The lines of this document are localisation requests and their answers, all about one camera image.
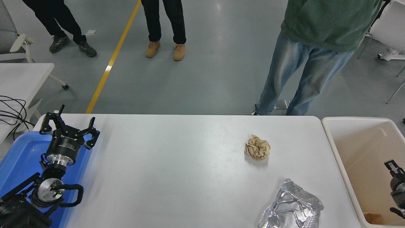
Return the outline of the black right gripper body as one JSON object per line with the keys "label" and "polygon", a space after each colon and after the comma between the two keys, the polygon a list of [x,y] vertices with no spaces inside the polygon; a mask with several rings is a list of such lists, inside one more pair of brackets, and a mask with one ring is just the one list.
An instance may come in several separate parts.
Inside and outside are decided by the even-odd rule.
{"label": "black right gripper body", "polygon": [[404,179],[393,178],[390,182],[391,197],[398,208],[405,208],[405,182]]}

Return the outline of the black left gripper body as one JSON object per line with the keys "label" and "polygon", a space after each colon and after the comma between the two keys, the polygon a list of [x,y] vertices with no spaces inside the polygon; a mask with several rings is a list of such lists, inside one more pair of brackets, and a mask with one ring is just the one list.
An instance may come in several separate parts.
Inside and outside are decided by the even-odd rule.
{"label": "black left gripper body", "polygon": [[84,136],[65,135],[53,133],[51,143],[45,153],[45,157],[62,155],[70,159],[78,157],[80,147],[84,143]]}

